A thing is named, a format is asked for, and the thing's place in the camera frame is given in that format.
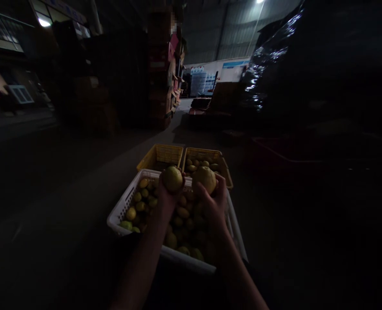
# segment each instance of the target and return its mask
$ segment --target stacked boxes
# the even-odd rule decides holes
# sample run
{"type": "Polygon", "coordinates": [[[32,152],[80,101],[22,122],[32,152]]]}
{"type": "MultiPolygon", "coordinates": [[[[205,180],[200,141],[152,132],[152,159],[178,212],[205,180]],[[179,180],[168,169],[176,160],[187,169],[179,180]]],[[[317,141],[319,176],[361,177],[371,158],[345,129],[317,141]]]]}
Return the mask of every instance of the stacked boxes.
{"type": "Polygon", "coordinates": [[[153,9],[148,17],[149,123],[153,128],[166,129],[179,104],[182,42],[173,7],[153,9]]]}
{"type": "Polygon", "coordinates": [[[77,77],[73,82],[78,102],[76,112],[86,131],[115,135],[120,126],[109,89],[99,86],[97,77],[77,77]]]}

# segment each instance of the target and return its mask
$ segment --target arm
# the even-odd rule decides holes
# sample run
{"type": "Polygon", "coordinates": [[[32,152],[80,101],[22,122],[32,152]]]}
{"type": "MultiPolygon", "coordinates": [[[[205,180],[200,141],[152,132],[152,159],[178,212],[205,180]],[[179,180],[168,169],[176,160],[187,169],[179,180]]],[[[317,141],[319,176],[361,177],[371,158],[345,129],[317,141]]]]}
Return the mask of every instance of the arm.
{"type": "Polygon", "coordinates": [[[197,195],[204,203],[204,214],[210,226],[210,236],[214,244],[218,269],[224,279],[228,296],[236,309],[269,310],[260,292],[257,290],[225,223],[225,203],[227,198],[225,179],[216,175],[218,189],[212,198],[205,187],[198,183],[197,195]]]}
{"type": "Polygon", "coordinates": [[[166,228],[177,200],[178,195],[170,195],[163,182],[160,181],[158,205],[138,246],[122,272],[111,310],[142,308],[151,288],[166,228]]]}

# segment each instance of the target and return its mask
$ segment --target yellow plastic crate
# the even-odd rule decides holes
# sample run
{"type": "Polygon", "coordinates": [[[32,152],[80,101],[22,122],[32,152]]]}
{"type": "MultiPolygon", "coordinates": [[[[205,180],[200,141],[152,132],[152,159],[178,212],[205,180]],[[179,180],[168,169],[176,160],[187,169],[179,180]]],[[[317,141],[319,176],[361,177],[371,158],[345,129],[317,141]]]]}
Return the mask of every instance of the yellow plastic crate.
{"type": "Polygon", "coordinates": [[[217,160],[218,165],[220,166],[221,176],[223,176],[227,182],[228,190],[232,190],[234,188],[234,184],[233,184],[233,181],[231,179],[230,170],[228,169],[227,162],[225,161],[225,158],[220,151],[207,150],[207,149],[196,149],[196,148],[186,148],[185,149],[185,156],[183,157],[182,171],[185,171],[186,158],[188,156],[197,157],[198,155],[200,155],[202,157],[209,157],[209,158],[217,160]]]}
{"type": "Polygon", "coordinates": [[[162,171],[165,167],[158,165],[159,163],[174,164],[179,168],[181,164],[183,148],[179,146],[170,146],[165,144],[155,144],[145,157],[137,165],[136,169],[150,169],[162,171]]]}

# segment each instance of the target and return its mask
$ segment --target plastic crate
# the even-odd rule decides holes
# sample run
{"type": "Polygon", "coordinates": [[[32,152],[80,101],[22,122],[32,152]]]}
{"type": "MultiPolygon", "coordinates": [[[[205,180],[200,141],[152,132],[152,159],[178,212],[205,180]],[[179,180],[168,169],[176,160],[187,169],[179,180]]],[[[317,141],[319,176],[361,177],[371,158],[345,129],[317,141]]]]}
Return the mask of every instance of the plastic crate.
{"type": "Polygon", "coordinates": [[[182,171],[185,171],[185,162],[188,156],[198,156],[209,157],[218,161],[218,165],[220,166],[221,176],[223,176],[227,182],[228,190],[232,190],[234,188],[233,180],[231,179],[230,170],[228,169],[227,162],[225,161],[224,156],[220,151],[208,150],[208,149],[196,149],[196,148],[186,148],[185,156],[183,157],[182,163],[182,171]]]}
{"type": "Polygon", "coordinates": [[[181,164],[182,153],[183,147],[155,144],[136,166],[136,169],[138,171],[141,169],[159,170],[155,167],[158,161],[174,164],[177,166],[177,168],[179,168],[181,164]]]}
{"type": "MultiPolygon", "coordinates": [[[[139,182],[145,178],[149,180],[159,179],[160,174],[161,173],[157,171],[142,169],[141,171],[138,172],[136,177],[127,187],[126,191],[123,193],[121,199],[113,208],[112,212],[110,213],[107,219],[108,226],[118,236],[124,236],[131,233],[131,231],[120,227],[119,224],[123,220],[126,214],[126,211],[130,207],[134,194],[139,190],[139,182]]],[[[191,178],[188,178],[188,177],[185,178],[185,191],[192,191],[191,178]]],[[[237,218],[235,215],[233,203],[231,201],[230,193],[228,191],[227,191],[227,205],[226,205],[226,222],[227,222],[228,230],[230,231],[230,234],[234,240],[234,243],[237,249],[239,250],[241,256],[248,261],[247,253],[244,248],[244,243],[242,242],[241,232],[239,230],[237,218]]],[[[214,273],[216,270],[216,267],[208,263],[202,262],[193,257],[182,254],[164,245],[162,246],[161,255],[172,261],[178,262],[199,273],[211,274],[211,273],[214,273]]]]}

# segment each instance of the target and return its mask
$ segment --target sign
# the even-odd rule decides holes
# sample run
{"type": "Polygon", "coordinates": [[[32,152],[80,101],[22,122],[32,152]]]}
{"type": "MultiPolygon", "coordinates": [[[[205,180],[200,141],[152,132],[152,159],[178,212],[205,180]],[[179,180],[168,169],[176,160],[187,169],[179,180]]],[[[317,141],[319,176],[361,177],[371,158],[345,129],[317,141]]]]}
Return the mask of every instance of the sign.
{"type": "Polygon", "coordinates": [[[71,6],[67,5],[63,1],[60,0],[41,0],[48,6],[51,6],[52,8],[58,10],[59,12],[67,15],[71,19],[81,23],[81,24],[86,24],[87,19],[85,16],[80,14],[78,11],[73,9],[71,6]]]}

